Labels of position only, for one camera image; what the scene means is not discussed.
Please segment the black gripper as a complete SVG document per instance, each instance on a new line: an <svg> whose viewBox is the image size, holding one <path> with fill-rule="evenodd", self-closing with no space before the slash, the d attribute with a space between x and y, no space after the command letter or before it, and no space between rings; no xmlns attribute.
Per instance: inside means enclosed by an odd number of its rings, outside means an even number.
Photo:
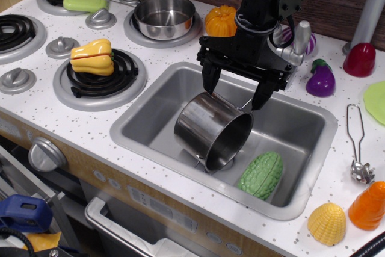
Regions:
<svg viewBox="0 0 385 257"><path fill-rule="evenodd" d="M214 92L222 70L259 83L252 99L253 111L261 109L273 92L284 90L294 67L268 47L269 38L284 18L279 15L271 22L253 25L243 14L237 13L234 36L201 37L197 60L202 66L205 91Z"/></svg>

